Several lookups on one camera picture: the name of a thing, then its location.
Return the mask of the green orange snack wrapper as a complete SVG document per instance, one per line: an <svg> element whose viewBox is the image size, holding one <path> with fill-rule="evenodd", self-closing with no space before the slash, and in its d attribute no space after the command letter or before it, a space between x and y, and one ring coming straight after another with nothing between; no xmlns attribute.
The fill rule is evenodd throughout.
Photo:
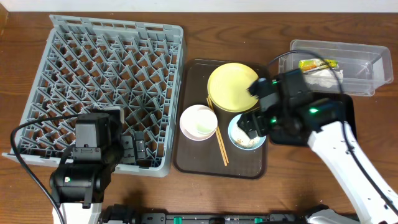
<svg viewBox="0 0 398 224"><path fill-rule="evenodd" d="M299 69L301 69L301 71L306 73L306 72L314 72L317 70L328 69L329 67L339 68L339 65L337 60L332 60L332 59L322 60L319 58L314 58L314 59L299 61L298 67Z"/></svg>

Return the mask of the white napkin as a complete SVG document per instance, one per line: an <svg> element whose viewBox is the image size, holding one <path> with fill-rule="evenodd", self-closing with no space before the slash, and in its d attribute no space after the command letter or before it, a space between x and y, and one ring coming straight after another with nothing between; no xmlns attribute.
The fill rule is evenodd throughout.
<svg viewBox="0 0 398 224"><path fill-rule="evenodd" d="M338 86L334 73L336 73L339 80L343 79L343 70L331 71L329 69L305 73L304 77L305 81L310 85L320 85L325 88L331 88L333 86Z"/></svg>

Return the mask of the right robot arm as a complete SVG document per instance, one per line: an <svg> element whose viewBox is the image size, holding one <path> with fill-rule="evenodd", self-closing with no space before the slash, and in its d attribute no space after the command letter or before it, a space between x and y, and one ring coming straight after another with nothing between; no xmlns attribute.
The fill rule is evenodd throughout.
<svg viewBox="0 0 398 224"><path fill-rule="evenodd" d="M249 138L281 130L306 141L349 198L358 223L397 223L397 194L359 146L342 102L314 99L299 69L259 78L248 92L260 105L237 122Z"/></svg>

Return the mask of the white plastic cup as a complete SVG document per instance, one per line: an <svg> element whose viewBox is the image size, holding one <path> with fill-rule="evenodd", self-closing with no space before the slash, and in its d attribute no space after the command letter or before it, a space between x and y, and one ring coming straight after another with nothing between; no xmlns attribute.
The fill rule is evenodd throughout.
<svg viewBox="0 0 398 224"><path fill-rule="evenodd" d="M210 134L217 127L217 117L211 110L198 110L196 119L195 127L201 134Z"/></svg>

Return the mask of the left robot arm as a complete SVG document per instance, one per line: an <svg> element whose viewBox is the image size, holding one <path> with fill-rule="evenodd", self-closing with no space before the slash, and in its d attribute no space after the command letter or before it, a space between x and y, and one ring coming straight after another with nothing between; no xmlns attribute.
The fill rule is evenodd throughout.
<svg viewBox="0 0 398 224"><path fill-rule="evenodd" d="M60 223L133 223L128 208L115 205L101 218L104 192L117 165L134 163L145 156L144 134L123 136L124 111L118 106L80 114L75 143L68 146L50 176L53 214Z"/></svg>

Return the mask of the light blue bowl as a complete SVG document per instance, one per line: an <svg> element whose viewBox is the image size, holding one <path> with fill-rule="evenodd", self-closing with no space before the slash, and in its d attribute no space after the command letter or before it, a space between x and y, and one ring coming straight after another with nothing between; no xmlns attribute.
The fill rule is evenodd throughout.
<svg viewBox="0 0 398 224"><path fill-rule="evenodd" d="M228 136L231 142L238 148L245 151L252 151L262 146L266 137L255 137L250 139L248 135L238 127L238 120L241 114L236 115L228 125Z"/></svg>

